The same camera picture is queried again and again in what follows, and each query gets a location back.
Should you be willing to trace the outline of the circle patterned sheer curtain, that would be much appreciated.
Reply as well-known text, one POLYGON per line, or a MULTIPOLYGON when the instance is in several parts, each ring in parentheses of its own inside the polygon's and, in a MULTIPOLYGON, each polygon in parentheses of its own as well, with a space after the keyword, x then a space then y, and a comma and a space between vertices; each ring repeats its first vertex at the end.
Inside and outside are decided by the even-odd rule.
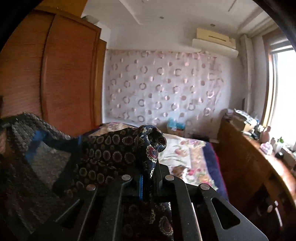
POLYGON ((162 129, 174 118, 186 125, 185 137, 212 137, 219 128, 223 85, 220 65, 208 54, 108 50, 105 117, 162 129))

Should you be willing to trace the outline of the white wall air conditioner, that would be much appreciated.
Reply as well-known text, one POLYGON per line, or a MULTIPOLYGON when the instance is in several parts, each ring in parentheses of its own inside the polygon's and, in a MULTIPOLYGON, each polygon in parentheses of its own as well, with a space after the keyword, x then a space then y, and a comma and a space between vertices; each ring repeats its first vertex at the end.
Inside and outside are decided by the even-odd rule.
POLYGON ((192 47, 229 58, 236 58, 239 53, 235 39, 201 28, 196 30, 196 38, 192 40, 192 47))

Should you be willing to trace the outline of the wooden side cabinet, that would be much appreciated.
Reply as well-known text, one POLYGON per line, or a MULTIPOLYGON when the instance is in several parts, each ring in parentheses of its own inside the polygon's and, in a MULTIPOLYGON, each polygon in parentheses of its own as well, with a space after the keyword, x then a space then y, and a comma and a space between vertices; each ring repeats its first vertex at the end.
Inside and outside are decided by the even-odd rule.
POLYGON ((266 235, 295 232, 295 177, 258 141, 221 120, 214 149, 230 203, 266 235))

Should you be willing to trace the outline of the blue tissue pack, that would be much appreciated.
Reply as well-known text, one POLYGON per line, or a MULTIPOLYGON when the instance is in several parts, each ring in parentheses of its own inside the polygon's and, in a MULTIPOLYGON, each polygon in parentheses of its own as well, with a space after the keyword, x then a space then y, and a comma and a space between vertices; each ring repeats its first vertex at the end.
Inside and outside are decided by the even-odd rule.
POLYGON ((174 118, 169 118, 166 129, 169 134, 184 137, 186 125, 176 121, 174 118))

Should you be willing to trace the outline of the wooden wardrobe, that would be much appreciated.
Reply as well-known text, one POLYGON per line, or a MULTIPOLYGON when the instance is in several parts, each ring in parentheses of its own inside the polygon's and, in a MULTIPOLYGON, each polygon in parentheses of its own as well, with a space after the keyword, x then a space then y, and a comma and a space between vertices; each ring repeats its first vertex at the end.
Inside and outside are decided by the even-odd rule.
POLYGON ((1 50, 1 116, 34 113, 71 136, 101 124, 106 42, 101 29, 39 6, 1 50))

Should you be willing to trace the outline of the navy patterned silk garment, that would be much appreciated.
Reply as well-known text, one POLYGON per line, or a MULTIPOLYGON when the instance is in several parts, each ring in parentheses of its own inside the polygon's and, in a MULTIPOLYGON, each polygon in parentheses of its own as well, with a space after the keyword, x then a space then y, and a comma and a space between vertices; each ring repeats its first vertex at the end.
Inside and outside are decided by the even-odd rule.
POLYGON ((151 125, 70 137, 32 113, 1 119, 1 240, 173 240, 154 183, 166 146, 151 125))

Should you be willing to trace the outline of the bright window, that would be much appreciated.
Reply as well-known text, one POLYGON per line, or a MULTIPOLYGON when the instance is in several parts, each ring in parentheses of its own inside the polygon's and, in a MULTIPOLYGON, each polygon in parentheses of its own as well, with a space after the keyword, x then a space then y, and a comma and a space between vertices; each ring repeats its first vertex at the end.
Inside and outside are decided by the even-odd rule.
POLYGON ((295 145, 295 49, 276 29, 263 35, 267 83, 263 125, 272 138, 289 148, 295 145))

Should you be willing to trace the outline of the floral bed quilt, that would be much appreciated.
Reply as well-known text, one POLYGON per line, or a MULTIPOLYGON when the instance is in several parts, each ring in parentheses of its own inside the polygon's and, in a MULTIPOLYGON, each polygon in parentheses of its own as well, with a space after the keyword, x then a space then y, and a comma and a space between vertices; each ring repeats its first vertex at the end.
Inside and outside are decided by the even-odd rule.
POLYGON ((185 183, 206 183, 228 197, 218 158, 209 142, 162 133, 154 126, 137 128, 124 123, 101 125, 89 142, 85 167, 79 171, 87 184, 109 183, 129 168, 152 176, 156 165, 163 164, 185 183))

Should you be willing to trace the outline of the clutter on cabinet top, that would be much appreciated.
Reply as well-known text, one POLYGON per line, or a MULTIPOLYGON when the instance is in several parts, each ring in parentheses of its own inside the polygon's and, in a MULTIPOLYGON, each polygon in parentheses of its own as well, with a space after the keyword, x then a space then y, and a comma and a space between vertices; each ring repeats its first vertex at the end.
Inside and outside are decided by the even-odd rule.
POLYGON ((253 118, 247 112, 239 109, 227 109, 223 116, 224 120, 233 124, 241 133, 256 141, 261 141, 262 134, 268 132, 268 140, 273 148, 274 154, 283 160, 285 165, 295 171, 295 147, 289 146, 282 137, 272 138, 267 127, 263 127, 258 119, 253 118))

